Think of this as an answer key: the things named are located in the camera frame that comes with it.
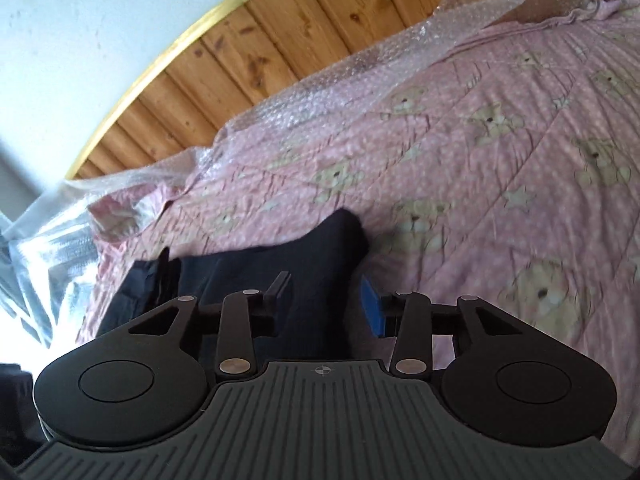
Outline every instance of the pink bedspread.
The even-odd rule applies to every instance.
[[[225,139],[227,162],[191,189],[97,203],[104,223],[114,203],[175,199],[141,234],[98,237],[80,340],[94,337],[135,259],[165,246],[181,256],[277,244],[346,207],[372,243],[363,271],[389,290],[441,303],[481,296],[601,363],[618,386],[604,442],[638,463],[637,3],[493,27],[346,128],[324,117],[284,137],[257,124]],[[356,346],[390,349],[380,345]],[[439,340],[434,358],[446,365],[450,343]]]

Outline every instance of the teddy bear pattern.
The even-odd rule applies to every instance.
[[[616,32],[615,30],[608,30],[604,33],[604,37],[613,41],[617,41],[618,43],[626,43],[630,38],[628,34],[621,34],[620,32]]]
[[[549,68],[548,63],[542,63],[540,59],[542,54],[539,52],[524,52],[515,57],[516,65],[523,69],[540,70],[541,68]]]
[[[623,98],[640,88],[633,76],[625,70],[599,70],[591,76],[591,80],[605,95],[615,98]]]
[[[467,123],[475,124],[484,130],[484,134],[476,137],[476,146],[490,144],[500,136],[510,134],[513,130],[524,126],[524,120],[519,115],[507,117],[502,111],[500,102],[478,108],[468,118]]]
[[[571,294],[562,264],[534,260],[498,295],[498,306],[560,341],[568,342],[591,314],[588,293]]]
[[[219,215],[211,218],[207,223],[208,232],[213,235],[225,235],[233,230],[240,219],[235,216],[236,209],[227,208]]]
[[[633,9],[625,9],[620,11],[621,16],[625,16],[626,18],[632,18],[640,14],[640,7],[634,7]]]
[[[424,110],[424,105],[420,99],[426,92],[426,88],[412,86],[405,90],[396,92],[391,96],[391,106],[389,112],[381,114],[383,120],[389,120],[392,116],[415,115]]]
[[[350,171],[348,160],[343,160],[324,170],[318,171],[312,178],[312,182],[322,189],[315,198],[315,202],[327,202],[334,192],[341,192],[359,183],[364,173]]]
[[[581,187],[609,187],[626,184],[631,179],[631,168],[613,140],[574,139],[572,143],[585,161],[584,169],[575,172]]]
[[[404,200],[393,206],[394,227],[391,231],[376,238],[373,252],[425,253],[439,252],[446,243],[443,229],[436,223],[440,216],[446,215],[451,204],[439,200],[422,198]]]
[[[282,144],[281,147],[283,149],[282,152],[278,154],[278,156],[273,159],[269,164],[267,164],[267,170],[277,170],[278,168],[283,168],[284,166],[288,166],[294,162],[297,162],[302,158],[302,154],[300,153],[301,148],[304,147],[305,140],[304,139],[287,139]]]

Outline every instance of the black device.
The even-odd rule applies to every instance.
[[[378,361],[269,362],[252,338],[286,316],[291,276],[222,304],[171,300],[50,364],[34,401],[38,480],[625,479],[600,442],[616,405],[594,361],[474,296],[360,297]],[[196,360],[217,333],[216,362]],[[432,335],[456,359],[433,370]]]

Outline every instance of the black fabric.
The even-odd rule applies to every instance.
[[[180,280],[181,267],[180,260],[169,260],[169,249],[164,248],[158,258],[154,289],[146,298],[145,312],[175,297]]]
[[[158,263],[158,260],[133,263],[102,318],[98,336],[145,313],[149,297],[156,288]]]
[[[0,364],[0,457],[14,467],[46,441],[32,391],[30,373],[22,371],[20,365]]]
[[[286,319],[276,316],[276,337],[255,339],[258,362],[347,359],[351,353],[342,318],[348,286],[368,249],[358,218],[340,209],[292,242],[182,258],[179,266],[162,273],[162,303],[185,294],[196,296],[200,304],[221,303],[238,290],[266,290],[286,270],[293,277],[292,305]],[[104,317],[100,334],[145,311],[159,287],[158,267],[157,262],[134,264]],[[214,348],[215,337],[206,337],[201,356],[207,362],[212,362]]]

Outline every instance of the ribbed rubber mat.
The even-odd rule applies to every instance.
[[[59,442],[21,470],[33,480],[618,480],[631,473],[595,438],[553,449],[488,439],[430,387],[378,362],[271,363],[220,386],[190,427],[159,444],[93,452]]]

